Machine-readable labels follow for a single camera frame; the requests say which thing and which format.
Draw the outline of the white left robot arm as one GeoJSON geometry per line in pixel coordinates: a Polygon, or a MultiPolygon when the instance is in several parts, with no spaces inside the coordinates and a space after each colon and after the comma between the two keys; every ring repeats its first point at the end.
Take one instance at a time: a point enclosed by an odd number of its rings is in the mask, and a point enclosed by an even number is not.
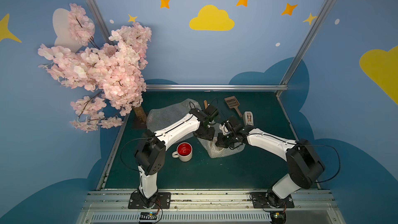
{"type": "Polygon", "coordinates": [[[188,134],[211,141],[215,129],[210,123],[218,115],[216,108],[200,110],[194,108],[183,118],[170,126],[155,132],[138,143],[134,158],[140,173],[138,193],[148,201],[154,202],[158,193],[157,173],[165,162],[166,151],[188,134]]]}

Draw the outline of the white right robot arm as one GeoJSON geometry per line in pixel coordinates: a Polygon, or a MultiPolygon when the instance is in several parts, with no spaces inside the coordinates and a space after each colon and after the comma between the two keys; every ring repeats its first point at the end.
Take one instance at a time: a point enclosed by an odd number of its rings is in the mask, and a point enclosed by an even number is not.
{"type": "Polygon", "coordinates": [[[277,207],[299,189],[309,189],[325,171],[325,165],[308,140],[284,139],[266,133],[252,125],[242,127],[219,126],[216,146],[234,149],[236,143],[262,148],[282,158],[287,163],[288,174],[277,181],[267,192],[269,204],[277,207]]]}

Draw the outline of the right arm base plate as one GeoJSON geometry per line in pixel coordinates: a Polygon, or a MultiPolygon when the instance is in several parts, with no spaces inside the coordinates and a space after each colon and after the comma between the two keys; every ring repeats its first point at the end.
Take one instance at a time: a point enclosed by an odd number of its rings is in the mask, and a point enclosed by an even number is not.
{"type": "Polygon", "coordinates": [[[250,192],[249,199],[252,201],[254,208],[294,208],[291,195],[284,199],[280,199],[274,193],[266,191],[250,192]]]}

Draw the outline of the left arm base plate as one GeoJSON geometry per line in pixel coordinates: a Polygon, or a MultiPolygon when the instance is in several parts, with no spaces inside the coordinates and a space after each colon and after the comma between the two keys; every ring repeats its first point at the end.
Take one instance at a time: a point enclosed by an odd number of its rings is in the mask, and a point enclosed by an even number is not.
{"type": "Polygon", "coordinates": [[[170,192],[158,192],[151,198],[145,198],[139,191],[133,192],[130,195],[128,202],[128,209],[169,209],[171,204],[171,193],[170,192]]]}

